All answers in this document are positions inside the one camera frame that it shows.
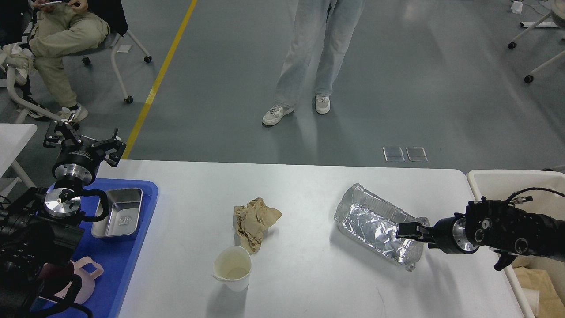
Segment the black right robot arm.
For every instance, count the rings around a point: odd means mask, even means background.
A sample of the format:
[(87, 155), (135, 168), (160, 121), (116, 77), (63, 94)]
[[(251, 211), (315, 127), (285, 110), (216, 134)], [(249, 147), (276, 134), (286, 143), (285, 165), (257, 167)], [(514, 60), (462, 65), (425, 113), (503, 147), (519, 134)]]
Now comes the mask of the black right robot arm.
[(400, 223), (398, 239), (411, 239), (449, 255), (470, 255), (482, 246), (500, 255), (494, 269), (501, 271), (518, 256), (537, 256), (564, 261), (565, 224), (547, 215), (529, 213), (517, 204), (533, 201), (524, 191), (504, 201), (481, 197), (470, 201), (465, 213), (441, 219), (434, 226), (420, 222)]

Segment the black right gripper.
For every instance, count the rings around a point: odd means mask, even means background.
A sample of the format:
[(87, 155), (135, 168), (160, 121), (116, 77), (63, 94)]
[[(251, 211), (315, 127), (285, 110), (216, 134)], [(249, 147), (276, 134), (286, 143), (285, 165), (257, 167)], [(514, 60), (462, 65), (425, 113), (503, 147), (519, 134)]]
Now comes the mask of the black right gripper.
[(441, 219), (434, 227), (424, 226), (420, 222), (399, 223), (396, 238), (431, 243), (431, 248), (449, 255), (468, 254), (463, 222), (462, 216), (454, 216)]

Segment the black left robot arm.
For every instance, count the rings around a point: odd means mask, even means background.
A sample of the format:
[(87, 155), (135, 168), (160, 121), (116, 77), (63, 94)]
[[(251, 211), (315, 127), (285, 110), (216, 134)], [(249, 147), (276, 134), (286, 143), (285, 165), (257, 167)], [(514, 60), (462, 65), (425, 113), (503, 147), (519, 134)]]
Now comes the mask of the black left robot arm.
[(60, 147), (53, 166), (52, 189), (30, 187), (1, 208), (1, 316), (46, 318), (70, 307), (92, 318), (77, 304), (82, 279), (74, 273), (42, 278), (45, 264), (67, 267), (84, 230), (82, 222), (107, 219), (110, 205), (100, 189), (87, 189), (103, 161), (116, 167), (126, 149), (117, 135), (95, 140), (68, 121), (53, 121), (44, 147)]

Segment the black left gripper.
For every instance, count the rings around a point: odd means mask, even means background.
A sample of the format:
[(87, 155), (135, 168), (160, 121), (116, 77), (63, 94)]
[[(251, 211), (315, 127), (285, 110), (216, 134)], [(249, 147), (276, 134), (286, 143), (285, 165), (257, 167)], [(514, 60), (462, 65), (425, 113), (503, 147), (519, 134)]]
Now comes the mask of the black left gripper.
[(118, 128), (114, 129), (109, 139), (96, 141), (90, 147), (84, 145), (78, 130), (79, 123), (51, 121), (43, 147), (62, 148), (52, 169), (55, 179), (77, 177), (83, 185), (90, 185), (95, 181), (102, 161), (106, 161), (111, 167), (119, 165), (127, 145), (119, 138)]

